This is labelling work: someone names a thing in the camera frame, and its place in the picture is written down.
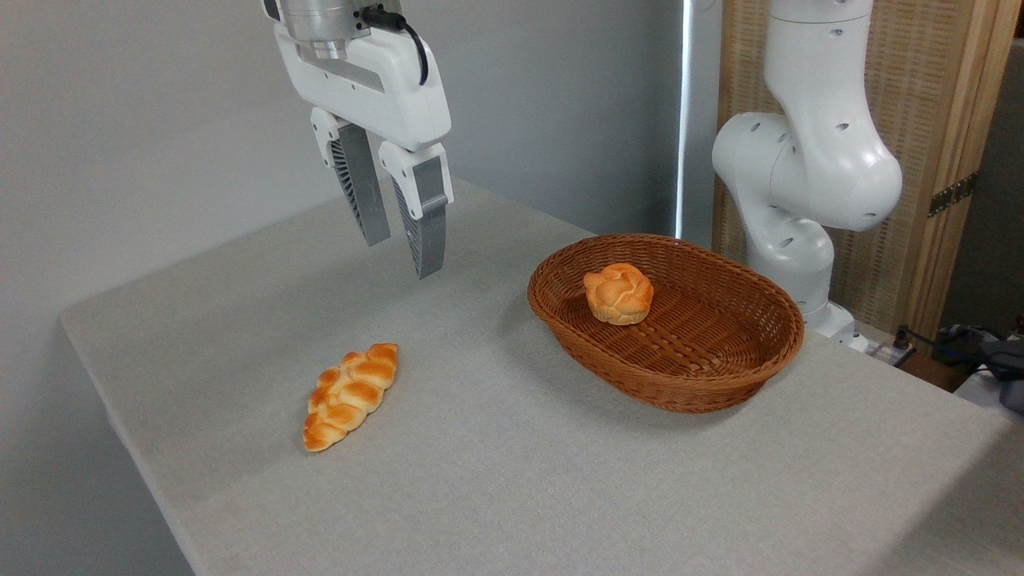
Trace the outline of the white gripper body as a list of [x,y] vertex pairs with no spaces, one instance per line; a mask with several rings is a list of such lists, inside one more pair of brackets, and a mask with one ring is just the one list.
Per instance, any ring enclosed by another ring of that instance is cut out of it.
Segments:
[[274,35],[286,72],[303,101],[410,152],[441,142],[450,134],[445,87],[428,45],[423,47],[428,79],[420,85],[419,51],[409,35],[373,28],[348,43],[341,61],[305,61],[300,45],[281,23]]

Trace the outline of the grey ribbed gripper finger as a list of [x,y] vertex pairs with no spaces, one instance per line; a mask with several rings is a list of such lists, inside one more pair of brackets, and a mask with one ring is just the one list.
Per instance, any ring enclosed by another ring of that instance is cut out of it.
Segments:
[[445,147],[410,152],[382,142],[379,156],[394,183],[414,269],[418,278],[427,278],[445,262],[446,207],[454,203]]
[[335,174],[369,246],[390,237],[379,178],[366,129],[313,108],[310,123],[323,164]]

